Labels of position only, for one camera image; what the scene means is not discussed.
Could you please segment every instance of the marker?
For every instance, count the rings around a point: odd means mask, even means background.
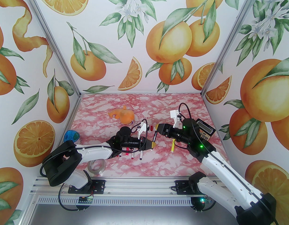
[[[175,149],[175,139],[173,139],[173,143],[171,145],[171,152],[174,152]]]

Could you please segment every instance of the pink marble surface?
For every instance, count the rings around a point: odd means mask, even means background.
[[[108,116],[108,112],[111,110],[126,105],[128,109],[134,111],[135,122],[146,118],[148,125],[173,124],[169,112],[178,109],[181,102],[188,105],[192,118],[200,118],[214,127],[199,93],[121,93],[84,95],[72,124],[72,129],[80,133],[81,144],[98,144],[114,136],[119,128],[124,126],[118,119]],[[181,112],[188,117],[185,106],[181,107]],[[149,131],[148,139],[152,140],[153,135],[154,131]],[[217,151],[227,158],[216,132],[209,141],[216,147]],[[209,176],[213,175],[187,150],[176,147],[174,153],[171,153],[172,139],[158,134],[156,144],[153,150],[144,151],[142,160],[139,159],[139,152],[134,154],[134,159],[131,159],[131,154],[123,154],[122,157],[108,159],[106,169],[101,175],[104,177],[189,176],[197,171],[204,172]],[[86,167],[87,163],[78,166],[79,169],[85,169]]]

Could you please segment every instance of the black cable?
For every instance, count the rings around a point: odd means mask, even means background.
[[[208,207],[208,208],[206,208],[206,209],[202,209],[202,211],[205,212],[205,211],[210,210],[211,208],[214,207],[215,204],[216,204],[216,201],[214,200],[214,201],[213,201],[213,204],[212,204],[210,207]]]
[[[187,148],[184,148],[184,147],[180,147],[180,146],[178,146],[178,145],[175,143],[175,140],[174,140],[174,145],[175,145],[176,147],[178,147],[178,148],[182,148],[182,149],[187,150]]]
[[[182,116],[182,117],[184,117],[181,113],[180,113],[180,108],[181,108],[181,105],[185,105],[186,106],[186,108],[187,108],[187,110],[188,110],[188,114],[189,114],[189,118],[192,118],[191,117],[191,114],[190,114],[190,110],[189,110],[189,107],[187,106],[187,104],[186,103],[180,103],[180,105],[179,105],[179,109],[178,109],[178,111],[179,111],[179,114]]]
[[[273,215],[273,213],[270,211],[270,209],[264,204],[264,202],[253,192],[251,191],[251,189],[228,167],[226,166],[226,164],[224,164],[222,161],[220,161],[216,156],[214,156],[206,147],[205,145],[202,143],[200,137],[198,136],[198,134],[196,133],[196,130],[193,126],[193,122],[191,121],[191,125],[193,127],[193,130],[195,132],[195,135],[197,136],[197,138],[199,139],[199,141],[201,142],[201,144],[203,145],[203,147],[207,150],[207,152],[215,159],[217,160],[220,164],[224,165],[224,167],[230,172],[232,173],[232,175],[265,207],[265,209],[269,212],[269,214],[271,215],[271,217],[273,218],[274,222],[276,225],[279,225],[275,216]]]
[[[174,192],[177,192],[176,186],[171,186],[170,189],[171,189],[172,191],[174,191]]]
[[[70,209],[70,208],[66,208],[65,206],[63,206],[63,204],[61,203],[61,199],[60,199],[60,193],[61,193],[61,189],[63,188],[63,185],[64,184],[61,185],[61,187],[59,189],[59,192],[58,192],[58,202],[59,202],[60,206],[63,209],[67,210],[67,211],[80,211],[80,210],[83,210],[83,209],[78,209],[78,208],[77,209]]]
[[[135,128],[135,127],[137,127],[138,125],[140,125],[141,124],[141,122],[140,123],[138,123],[138,124],[136,124],[135,126],[133,126],[132,128],[131,128],[131,133],[135,133],[136,131],[137,131],[137,129],[135,129],[135,131],[134,132],[132,132],[132,129],[133,128]]]

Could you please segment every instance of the orange toy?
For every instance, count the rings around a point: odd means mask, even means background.
[[[113,117],[115,115],[116,119],[120,119],[122,124],[130,124],[134,120],[134,112],[130,109],[127,109],[126,106],[123,108],[113,109],[110,113],[108,113],[109,117]]]

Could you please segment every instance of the metal base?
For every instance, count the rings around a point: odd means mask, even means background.
[[[88,191],[83,188],[77,189],[75,186],[70,185],[67,193],[69,194],[104,194],[106,180],[92,180],[92,185]]]

